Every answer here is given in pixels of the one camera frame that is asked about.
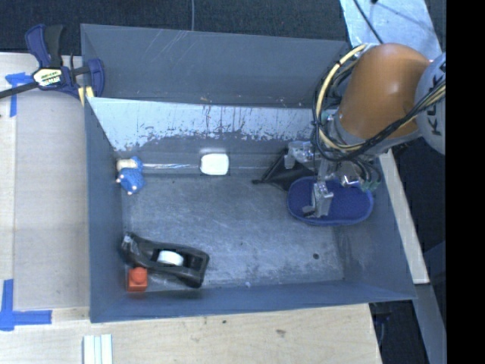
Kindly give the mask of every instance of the sticker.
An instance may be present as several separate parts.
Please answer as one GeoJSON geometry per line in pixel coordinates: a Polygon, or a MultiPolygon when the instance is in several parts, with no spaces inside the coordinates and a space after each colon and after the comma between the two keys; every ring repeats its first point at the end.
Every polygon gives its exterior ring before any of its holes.
{"type": "Polygon", "coordinates": [[[55,86],[62,81],[60,69],[40,69],[33,75],[39,86],[55,86]]]}

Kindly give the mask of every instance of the orange cap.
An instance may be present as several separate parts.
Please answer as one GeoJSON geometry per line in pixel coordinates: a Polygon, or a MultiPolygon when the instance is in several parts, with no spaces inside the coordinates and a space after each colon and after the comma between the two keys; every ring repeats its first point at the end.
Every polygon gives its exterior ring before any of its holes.
{"type": "Polygon", "coordinates": [[[135,267],[128,271],[127,291],[145,291],[148,285],[148,271],[146,268],[135,267]]]}

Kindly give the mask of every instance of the white eraser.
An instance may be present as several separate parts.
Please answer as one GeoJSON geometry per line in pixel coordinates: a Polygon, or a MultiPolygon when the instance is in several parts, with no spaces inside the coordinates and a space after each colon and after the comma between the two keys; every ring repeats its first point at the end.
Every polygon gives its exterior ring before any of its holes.
{"type": "Polygon", "coordinates": [[[207,175],[225,175],[229,171],[229,156],[224,153],[212,153],[202,156],[200,171],[207,175]]]}

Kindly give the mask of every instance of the blue tape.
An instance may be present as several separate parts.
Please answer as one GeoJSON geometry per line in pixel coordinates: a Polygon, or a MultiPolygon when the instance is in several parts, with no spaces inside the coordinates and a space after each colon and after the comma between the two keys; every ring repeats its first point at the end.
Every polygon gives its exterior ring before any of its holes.
{"type": "MultiPolygon", "coordinates": [[[[16,74],[7,74],[5,79],[9,84],[12,85],[12,88],[15,88],[18,85],[24,85],[25,83],[33,82],[33,78],[29,74],[25,73],[16,73],[16,74]]],[[[14,117],[17,114],[17,95],[14,94],[11,97],[10,101],[10,117],[14,117]]]]}
{"type": "Polygon", "coordinates": [[[14,280],[3,282],[0,331],[13,331],[16,325],[46,325],[52,323],[52,310],[17,312],[14,306],[14,280]]]}

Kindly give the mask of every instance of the black cable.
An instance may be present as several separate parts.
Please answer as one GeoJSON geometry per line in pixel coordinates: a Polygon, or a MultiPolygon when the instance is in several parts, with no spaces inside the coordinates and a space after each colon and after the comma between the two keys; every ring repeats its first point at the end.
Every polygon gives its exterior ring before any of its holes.
{"type": "Polygon", "coordinates": [[[358,1],[357,0],[353,0],[353,1],[354,1],[355,6],[357,7],[358,11],[361,13],[362,17],[364,18],[365,22],[369,26],[369,29],[372,31],[372,33],[377,38],[377,40],[379,41],[379,43],[381,43],[381,44],[384,43],[384,41],[380,38],[380,36],[377,33],[377,31],[374,29],[374,26],[371,24],[371,22],[369,21],[369,19],[365,15],[364,10],[362,10],[362,7],[358,3],[358,1]]]}
{"type": "Polygon", "coordinates": [[[192,7],[192,21],[190,25],[191,31],[193,31],[196,28],[196,5],[194,3],[194,0],[190,0],[190,4],[192,7]]]}

